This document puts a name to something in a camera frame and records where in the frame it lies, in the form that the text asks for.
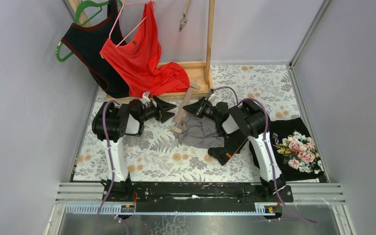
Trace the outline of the wooden clip hanger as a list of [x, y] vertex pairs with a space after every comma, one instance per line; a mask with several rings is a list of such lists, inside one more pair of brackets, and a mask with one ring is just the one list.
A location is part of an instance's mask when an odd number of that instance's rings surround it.
[[191, 83], [190, 84], [190, 87], [188, 88], [188, 90], [186, 91], [186, 94], [182, 100], [182, 103], [180, 105], [180, 108], [175, 116], [175, 119], [174, 119], [174, 122], [173, 124], [171, 125], [170, 129], [175, 132], [175, 133], [181, 133], [182, 130], [180, 128], [180, 123], [181, 123], [181, 120], [182, 120], [182, 117], [184, 115], [184, 112], [185, 110], [183, 109], [184, 106], [186, 106], [192, 96], [192, 93], [194, 90], [199, 90], [201, 89], [201, 87], [195, 83]]

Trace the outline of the grey striped underwear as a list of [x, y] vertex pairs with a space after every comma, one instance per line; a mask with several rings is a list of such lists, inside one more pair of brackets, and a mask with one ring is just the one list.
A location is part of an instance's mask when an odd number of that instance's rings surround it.
[[202, 149], [224, 147], [224, 137], [218, 134], [215, 122], [208, 117], [186, 114], [180, 130], [180, 133], [174, 132], [180, 144]]

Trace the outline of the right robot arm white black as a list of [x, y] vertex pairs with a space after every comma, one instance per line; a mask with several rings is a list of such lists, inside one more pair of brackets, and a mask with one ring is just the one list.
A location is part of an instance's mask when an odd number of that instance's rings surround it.
[[245, 144], [259, 169], [260, 182], [274, 193], [285, 187], [285, 178], [276, 163], [268, 130], [270, 118], [265, 109], [251, 99], [232, 107], [226, 102], [213, 105], [206, 97], [182, 107], [186, 116], [176, 134], [178, 142], [207, 149], [208, 155], [225, 165]]

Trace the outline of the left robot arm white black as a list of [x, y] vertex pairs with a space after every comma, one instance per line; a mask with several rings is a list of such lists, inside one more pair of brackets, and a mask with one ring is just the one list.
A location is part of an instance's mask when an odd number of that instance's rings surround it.
[[101, 105], [93, 118], [91, 128], [97, 139], [104, 144], [111, 181], [124, 182], [129, 177], [124, 159], [124, 137], [141, 136], [144, 123], [150, 119], [161, 123], [168, 121], [175, 116], [175, 113], [171, 112], [175, 108], [175, 104], [163, 101], [157, 96], [153, 96], [152, 100], [133, 99], [123, 104], [111, 100]]

